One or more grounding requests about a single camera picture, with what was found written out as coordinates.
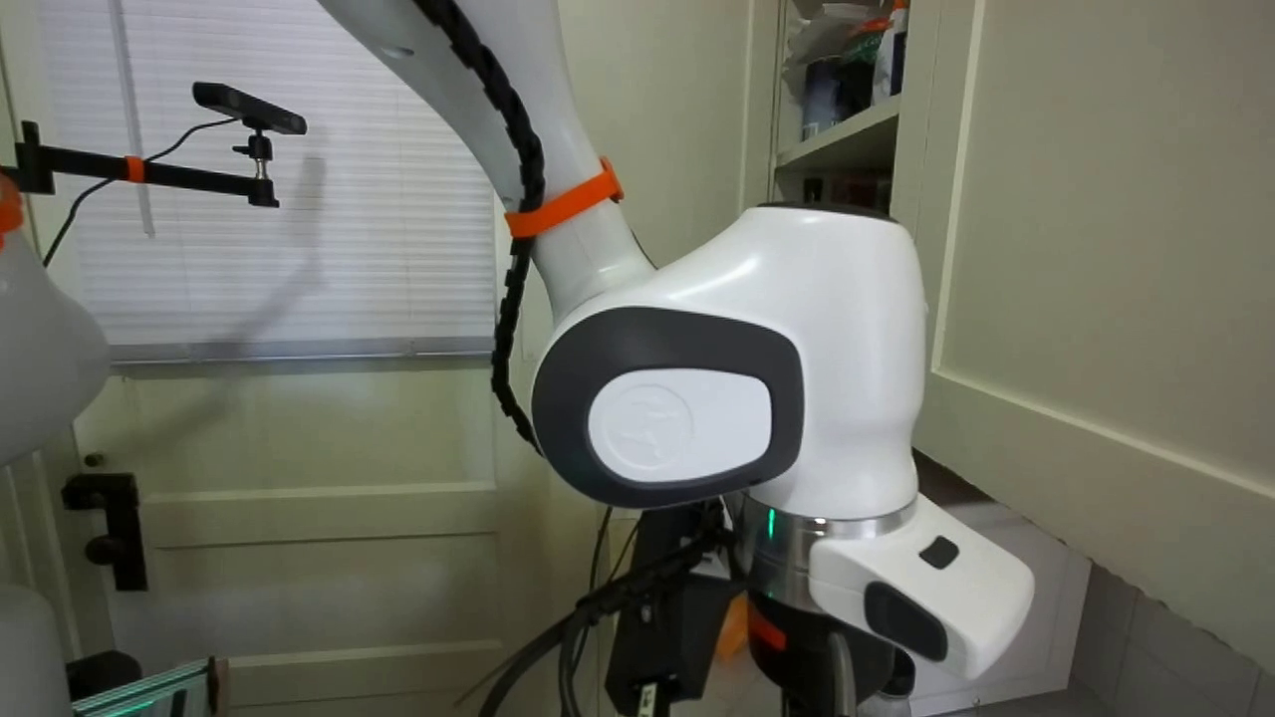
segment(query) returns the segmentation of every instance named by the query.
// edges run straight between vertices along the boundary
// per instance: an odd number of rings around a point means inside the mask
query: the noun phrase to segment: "white panel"
[[[41,2],[49,42],[20,65],[49,65],[49,138],[159,152],[215,119],[191,102],[191,81],[236,83],[310,119],[310,134],[276,138],[280,211],[162,187],[112,187],[114,199],[88,201],[65,269],[120,358],[210,358],[209,341],[215,358],[485,346],[489,187],[450,127],[319,2],[112,8]],[[231,152],[244,138],[244,127],[222,127],[173,162],[250,176],[250,159]]]
[[[511,521],[494,488],[222,488],[146,500],[146,545],[288,545],[288,543],[371,543],[371,537],[478,537]]]
[[[1122,8],[990,2],[940,362],[1275,484],[1275,2]]]
[[[145,665],[497,642],[489,537],[151,548],[151,593],[120,593],[120,649]]]
[[[634,482],[709,478],[770,451],[764,381],[725,370],[628,370],[590,406],[598,458]]]
[[[489,484],[485,366],[114,379],[85,451],[151,498],[236,488]]]
[[[915,444],[1275,665],[1275,8],[1205,35],[1193,0],[920,8],[952,16],[911,35],[905,102]]]

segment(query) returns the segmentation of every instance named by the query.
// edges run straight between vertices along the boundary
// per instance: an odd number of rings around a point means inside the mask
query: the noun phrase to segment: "cord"
[[[494,111],[505,119],[505,134],[517,152],[517,176],[522,176],[522,192],[526,192],[517,208],[539,211],[545,201],[545,152],[531,127],[526,102],[513,90],[505,67],[478,39],[473,22],[465,20],[465,10],[454,0],[413,0],[413,8],[446,31],[450,50],[481,81],[481,90],[494,102]],[[533,427],[511,387],[511,354],[513,354],[526,274],[531,274],[531,240],[511,248],[505,296],[497,308],[494,351],[489,351],[489,390],[494,390],[503,414],[522,432],[522,440],[531,440],[539,451]]]
[[[159,162],[162,155],[181,152],[191,134],[210,132],[210,127],[229,127],[229,123],[240,123],[240,119],[231,116],[231,119],[195,123],[195,127],[189,127],[174,144],[169,144],[162,152],[146,155],[146,162]],[[57,240],[53,240],[53,248],[49,248],[49,253],[45,253],[45,266],[49,266],[49,263],[57,260],[57,251],[65,248],[65,240],[66,240],[66,232],[70,232],[85,199],[97,196],[97,192],[102,192],[109,184],[114,184],[114,176],[85,187],[85,192],[70,199],[66,219],[65,219],[65,227],[57,232]]]
[[[604,580],[614,580],[614,576],[622,575],[626,557],[634,555],[634,545],[639,545],[639,531],[643,531],[643,519],[628,527],[626,545],[622,545],[622,555],[614,557],[614,567],[610,567],[610,576],[604,576]]]
[[[503,701],[511,687],[531,674],[555,645],[574,645],[598,624],[598,618],[619,613],[626,605],[647,605],[669,585],[679,585],[709,548],[731,545],[731,531],[720,521],[707,527],[696,537],[679,545],[665,560],[628,568],[622,576],[610,576],[604,585],[590,589],[562,620],[555,620],[545,632],[539,632],[531,645],[522,645],[494,687],[481,701],[481,717],[497,717]],[[562,697],[562,717],[578,717],[574,703],[574,667],[562,667],[558,654],[558,697]]]
[[[598,533],[592,533],[590,589],[598,585],[600,545],[604,545],[610,519],[614,519],[614,504],[600,509],[600,521],[598,521]]]

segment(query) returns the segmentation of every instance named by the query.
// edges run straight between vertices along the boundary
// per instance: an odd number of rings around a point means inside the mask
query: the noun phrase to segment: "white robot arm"
[[[511,211],[526,187],[526,132],[494,111],[511,94],[539,134],[545,199],[600,170],[555,0],[323,8],[450,119]],[[558,336],[531,418],[571,484],[614,504],[746,488],[752,589],[970,675],[1005,654],[1033,575],[915,494],[926,289],[905,227],[752,208],[655,269],[622,211],[592,201],[539,233],[533,263]]]

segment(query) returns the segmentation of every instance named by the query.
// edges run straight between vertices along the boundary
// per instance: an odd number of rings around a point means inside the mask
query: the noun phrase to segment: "window blind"
[[[159,152],[215,119],[191,81],[307,116],[276,138],[280,211],[109,187],[57,263],[125,366],[478,354],[494,322],[494,199],[454,132],[314,0],[29,0],[49,144]],[[247,176],[244,123],[169,162]],[[60,180],[60,201],[85,184]]]

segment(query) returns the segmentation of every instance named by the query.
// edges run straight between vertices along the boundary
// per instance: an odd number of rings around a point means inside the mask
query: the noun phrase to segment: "black stand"
[[[97,176],[97,180],[244,196],[250,208],[280,208],[276,184],[266,176],[270,138],[263,134],[263,127],[256,127],[247,148],[236,148],[236,152],[256,159],[256,176],[221,176],[221,170],[195,170],[174,162],[45,148],[41,127],[24,123],[24,138],[17,144],[17,168],[0,168],[0,176],[7,176],[29,196],[53,196],[53,176]]]
[[[752,662],[780,686],[785,717],[858,717],[873,694],[911,694],[907,654],[847,630],[824,613],[752,598]]]
[[[720,504],[651,509],[639,531],[634,568],[660,567]],[[696,701],[709,679],[720,618],[741,589],[731,576],[680,575],[651,601],[626,605],[610,649],[604,694],[626,717],[669,717],[672,701]]]

